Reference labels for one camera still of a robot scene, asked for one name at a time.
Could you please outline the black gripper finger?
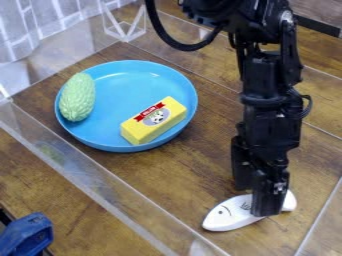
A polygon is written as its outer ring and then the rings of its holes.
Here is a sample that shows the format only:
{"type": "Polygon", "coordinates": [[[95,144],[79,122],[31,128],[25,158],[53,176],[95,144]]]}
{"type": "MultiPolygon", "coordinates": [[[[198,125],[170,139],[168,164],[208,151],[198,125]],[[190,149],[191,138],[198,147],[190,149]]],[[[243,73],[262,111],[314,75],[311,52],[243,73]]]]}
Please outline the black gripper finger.
{"type": "Polygon", "coordinates": [[[231,168],[235,189],[250,189],[252,186],[252,166],[248,149],[244,147],[239,136],[231,139],[231,168]]]}
{"type": "Polygon", "coordinates": [[[251,214],[256,217],[278,215],[282,210],[288,189],[290,173],[264,173],[258,170],[252,177],[251,214]]]}

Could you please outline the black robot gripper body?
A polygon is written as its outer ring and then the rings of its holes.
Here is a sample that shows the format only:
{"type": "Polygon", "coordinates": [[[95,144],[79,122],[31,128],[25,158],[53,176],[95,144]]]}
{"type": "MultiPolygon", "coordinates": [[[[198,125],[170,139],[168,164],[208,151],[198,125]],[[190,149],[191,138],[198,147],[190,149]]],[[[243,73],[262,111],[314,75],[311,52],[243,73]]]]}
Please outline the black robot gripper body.
{"type": "Polygon", "coordinates": [[[252,177],[258,170],[270,174],[287,169],[287,152],[299,146],[302,121],[278,110],[244,106],[238,135],[248,149],[252,177]]]}

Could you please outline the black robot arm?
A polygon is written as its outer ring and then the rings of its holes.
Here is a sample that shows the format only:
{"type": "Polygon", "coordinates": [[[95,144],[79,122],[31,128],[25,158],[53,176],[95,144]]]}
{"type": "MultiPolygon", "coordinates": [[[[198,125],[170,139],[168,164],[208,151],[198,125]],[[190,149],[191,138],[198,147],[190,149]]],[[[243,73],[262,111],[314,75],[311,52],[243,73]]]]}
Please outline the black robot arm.
{"type": "Polygon", "coordinates": [[[220,26],[235,48],[243,121],[231,140],[235,187],[252,191],[251,214],[276,215],[288,190],[287,152],[299,146],[311,98],[294,89],[303,65],[288,0],[179,0],[200,24],[220,26]]]}

